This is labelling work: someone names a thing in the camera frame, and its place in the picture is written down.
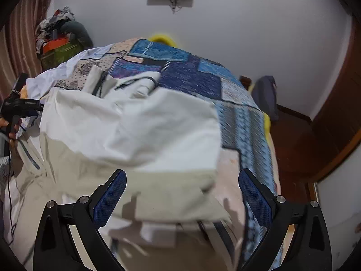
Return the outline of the person's left hand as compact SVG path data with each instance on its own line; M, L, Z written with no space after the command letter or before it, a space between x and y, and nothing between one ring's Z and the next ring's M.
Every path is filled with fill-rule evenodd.
M7 128L8 126L10 126L10 133L9 133L8 137L9 137L9 145L11 148L13 148L15 145L16 133L20 129L21 123L22 123L22 120L19 119L16 124L10 125L9 122L6 121L3 117L0 119L1 128L3 128L3 127Z

